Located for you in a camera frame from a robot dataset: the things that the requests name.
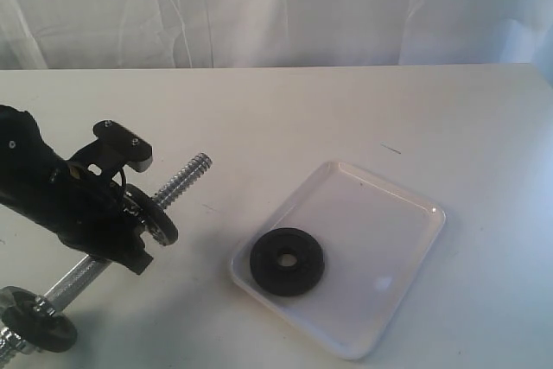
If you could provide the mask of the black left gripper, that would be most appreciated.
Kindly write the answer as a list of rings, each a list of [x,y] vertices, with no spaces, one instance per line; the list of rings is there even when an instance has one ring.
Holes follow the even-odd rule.
[[[153,261],[138,235],[138,220],[125,210],[123,157],[89,143],[65,160],[41,146],[44,222],[60,241],[95,257],[116,257],[142,275]]]

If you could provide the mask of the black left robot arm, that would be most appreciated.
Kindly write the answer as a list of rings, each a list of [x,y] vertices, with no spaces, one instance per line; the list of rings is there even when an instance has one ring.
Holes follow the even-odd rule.
[[[100,121],[96,140],[65,160],[42,139],[27,111],[1,107],[1,203],[56,235],[65,246],[119,263],[140,275],[153,258],[138,234],[139,221],[126,211],[129,166],[151,164],[151,146],[122,125]]]

